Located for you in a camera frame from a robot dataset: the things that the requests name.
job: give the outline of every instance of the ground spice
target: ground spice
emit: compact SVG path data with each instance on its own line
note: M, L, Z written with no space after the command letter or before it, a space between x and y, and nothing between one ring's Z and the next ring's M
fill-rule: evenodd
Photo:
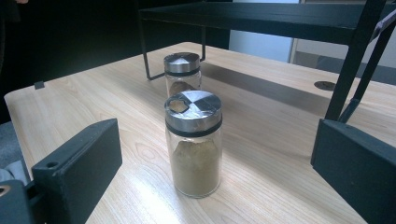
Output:
M175 186L192 197L210 194L219 185L220 157L213 140L179 142L171 157Z
M177 113L182 113L187 110L189 107L184 104L184 101L181 100L173 100L169 102L169 108Z
M192 85L187 82L177 81L174 82L171 87L169 88L169 96L176 95L182 91L196 91Z

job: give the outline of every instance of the black shelf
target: black shelf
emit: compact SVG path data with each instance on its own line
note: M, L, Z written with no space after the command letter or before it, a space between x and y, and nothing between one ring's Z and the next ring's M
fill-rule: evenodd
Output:
M350 45L363 8L363 4L199 2L142 9L140 17ZM381 19L395 8L386 5Z

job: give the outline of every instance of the stainless steel lid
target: stainless steel lid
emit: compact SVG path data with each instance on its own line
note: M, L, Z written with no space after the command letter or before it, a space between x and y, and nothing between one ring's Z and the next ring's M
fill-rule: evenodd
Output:
M222 122L221 100L207 91L183 91L165 102L167 128L181 136L204 136L217 130Z
M191 71L199 71L200 58L198 54L189 52L180 52L166 56L163 59L165 73L180 74Z

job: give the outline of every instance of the wooden table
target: wooden table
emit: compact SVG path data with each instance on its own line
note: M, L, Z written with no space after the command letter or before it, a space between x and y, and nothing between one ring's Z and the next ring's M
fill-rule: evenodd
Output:
M149 54L199 53L183 43ZM203 199L178 193L165 141L165 81L147 81L142 56L6 95L28 167L86 126L117 118L123 165L90 223L364 223L312 169L318 120L332 93L314 86L336 75L207 48L203 90L223 102L219 189ZM372 82L349 124L396 146L394 86Z

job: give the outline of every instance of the glass jar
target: glass jar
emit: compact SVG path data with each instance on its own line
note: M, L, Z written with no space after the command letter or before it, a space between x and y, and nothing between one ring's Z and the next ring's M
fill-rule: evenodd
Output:
M201 89L200 58L198 54L180 52L163 59L168 97L182 91Z
M175 187L202 198L221 172L221 100L207 91L183 91L165 102L166 142Z

